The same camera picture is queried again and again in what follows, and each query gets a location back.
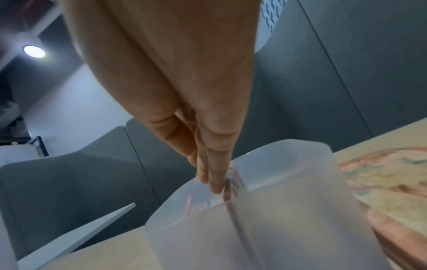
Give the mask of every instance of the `white wall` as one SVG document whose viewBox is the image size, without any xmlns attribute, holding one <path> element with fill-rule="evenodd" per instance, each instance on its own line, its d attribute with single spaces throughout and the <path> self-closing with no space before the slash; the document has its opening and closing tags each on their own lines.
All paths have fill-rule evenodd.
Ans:
<svg viewBox="0 0 427 270">
<path fill-rule="evenodd" d="M 77 151 L 131 116 L 81 66 L 23 115 L 31 136 L 41 136 L 50 156 Z"/>
<path fill-rule="evenodd" d="M 262 18 L 261 14 L 258 19 L 257 40 L 255 42 L 255 52 L 259 51 L 267 43 L 271 36 L 271 31 L 267 26 L 266 21 Z"/>
</svg>

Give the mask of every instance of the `table surface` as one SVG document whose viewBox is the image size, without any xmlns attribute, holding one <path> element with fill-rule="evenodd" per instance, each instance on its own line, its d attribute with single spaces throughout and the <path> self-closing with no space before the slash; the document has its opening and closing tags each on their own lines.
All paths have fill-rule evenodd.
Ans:
<svg viewBox="0 0 427 270">
<path fill-rule="evenodd" d="M 335 158 L 342 163 L 374 151 L 399 147 L 427 146 L 427 119 L 375 137 L 368 141 L 336 152 Z M 400 268 L 391 262 L 392 268 Z M 137 228 L 104 242 L 58 258 L 42 270 L 162 270 L 144 236 L 143 228 Z"/>
</svg>

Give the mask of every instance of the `clear plastic object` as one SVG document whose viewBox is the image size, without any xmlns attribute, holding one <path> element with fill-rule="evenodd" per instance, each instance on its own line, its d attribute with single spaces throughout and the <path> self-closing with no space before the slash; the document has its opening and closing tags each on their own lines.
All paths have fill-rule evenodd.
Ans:
<svg viewBox="0 0 427 270">
<path fill-rule="evenodd" d="M 223 202 L 201 185 L 195 200 L 211 205 L 188 218 L 193 179 L 148 220 L 164 270 L 390 269 L 327 145 L 278 141 L 234 165 L 242 196 Z"/>
</svg>

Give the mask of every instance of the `round ceiling light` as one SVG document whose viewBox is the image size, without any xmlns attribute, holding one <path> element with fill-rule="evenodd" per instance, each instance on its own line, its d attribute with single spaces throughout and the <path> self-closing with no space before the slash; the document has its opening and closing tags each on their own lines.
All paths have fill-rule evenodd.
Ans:
<svg viewBox="0 0 427 270">
<path fill-rule="evenodd" d="M 35 58 L 43 58 L 46 56 L 46 53 L 44 52 L 44 50 L 37 46 L 26 45 L 23 47 L 23 50 L 26 54 Z"/>
</svg>

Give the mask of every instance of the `human hand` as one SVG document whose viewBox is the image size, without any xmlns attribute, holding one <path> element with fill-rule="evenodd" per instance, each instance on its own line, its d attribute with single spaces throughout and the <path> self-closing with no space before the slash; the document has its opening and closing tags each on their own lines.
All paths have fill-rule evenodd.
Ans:
<svg viewBox="0 0 427 270">
<path fill-rule="evenodd" d="M 220 193 L 246 117 L 259 0 L 63 0 L 104 88 Z"/>
</svg>

